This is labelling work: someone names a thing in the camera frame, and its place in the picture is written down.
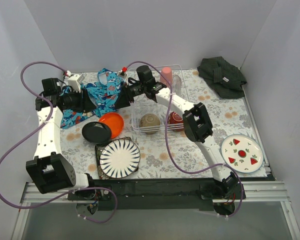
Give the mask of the orange round plate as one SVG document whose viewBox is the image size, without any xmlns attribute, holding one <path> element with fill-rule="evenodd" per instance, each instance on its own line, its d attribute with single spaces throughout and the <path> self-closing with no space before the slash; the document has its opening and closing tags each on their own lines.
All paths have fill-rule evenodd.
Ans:
<svg viewBox="0 0 300 240">
<path fill-rule="evenodd" d="M 118 137 L 124 128 L 124 119 L 116 112 L 106 113 L 98 121 L 110 128 L 111 139 Z"/>
</svg>

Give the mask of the black round plate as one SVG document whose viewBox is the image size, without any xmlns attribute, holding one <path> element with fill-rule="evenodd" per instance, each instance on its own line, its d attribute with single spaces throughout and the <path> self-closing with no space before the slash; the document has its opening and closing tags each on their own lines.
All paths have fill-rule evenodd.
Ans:
<svg viewBox="0 0 300 240">
<path fill-rule="evenodd" d="M 111 129 L 106 124 L 97 121 L 85 124 L 81 133 L 85 140 L 97 145 L 109 142 L 112 136 Z"/>
</svg>

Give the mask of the red bowl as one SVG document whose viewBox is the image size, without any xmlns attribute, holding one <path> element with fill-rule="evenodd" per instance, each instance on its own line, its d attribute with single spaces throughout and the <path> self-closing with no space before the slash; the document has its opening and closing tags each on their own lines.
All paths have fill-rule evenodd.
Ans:
<svg viewBox="0 0 300 240">
<path fill-rule="evenodd" d="M 167 129 L 169 131 L 181 132 L 184 130 L 184 122 L 176 112 L 172 111 L 167 120 Z"/>
</svg>

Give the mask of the clear plastic bowl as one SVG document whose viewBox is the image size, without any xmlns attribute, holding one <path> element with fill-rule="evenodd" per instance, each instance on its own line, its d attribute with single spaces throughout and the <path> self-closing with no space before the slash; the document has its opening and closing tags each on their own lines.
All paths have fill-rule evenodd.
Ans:
<svg viewBox="0 0 300 240">
<path fill-rule="evenodd" d="M 177 74 L 173 75 L 172 89 L 176 95 L 181 96 L 181 94 L 182 94 L 182 79 Z"/>
</svg>

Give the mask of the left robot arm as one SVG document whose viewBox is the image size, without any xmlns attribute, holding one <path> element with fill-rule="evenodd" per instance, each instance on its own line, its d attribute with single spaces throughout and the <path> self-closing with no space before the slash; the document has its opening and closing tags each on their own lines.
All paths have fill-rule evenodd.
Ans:
<svg viewBox="0 0 300 240">
<path fill-rule="evenodd" d="M 74 74 L 67 81 L 69 92 L 58 85 L 58 78 L 43 79 L 43 92 L 35 100 L 40 130 L 32 160 L 26 162 L 26 171 L 42 194 L 62 189 L 76 190 L 85 200 L 96 196 L 96 187 L 88 173 L 77 173 L 62 155 L 60 144 L 64 110 L 88 113 L 95 107 L 86 89 L 81 88 L 82 74 Z"/>
</svg>

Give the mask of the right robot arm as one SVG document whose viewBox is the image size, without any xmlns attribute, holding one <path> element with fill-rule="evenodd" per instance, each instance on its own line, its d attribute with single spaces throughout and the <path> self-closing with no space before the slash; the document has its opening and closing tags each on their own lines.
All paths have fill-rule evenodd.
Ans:
<svg viewBox="0 0 300 240">
<path fill-rule="evenodd" d="M 172 84 L 156 81 L 152 71 L 155 67 L 144 62 L 136 69 L 138 79 L 127 76 L 124 67 L 117 75 L 121 80 L 121 92 L 114 106 L 116 109 L 129 107 L 134 98 L 145 95 L 149 100 L 167 107 L 167 112 L 175 112 L 182 117 L 186 137 L 200 149 L 208 163 L 214 181 L 213 192 L 222 199 L 233 195 L 239 183 L 236 172 L 225 163 L 218 145 L 213 138 L 213 124 L 206 106 L 191 103 L 173 91 Z"/>
</svg>

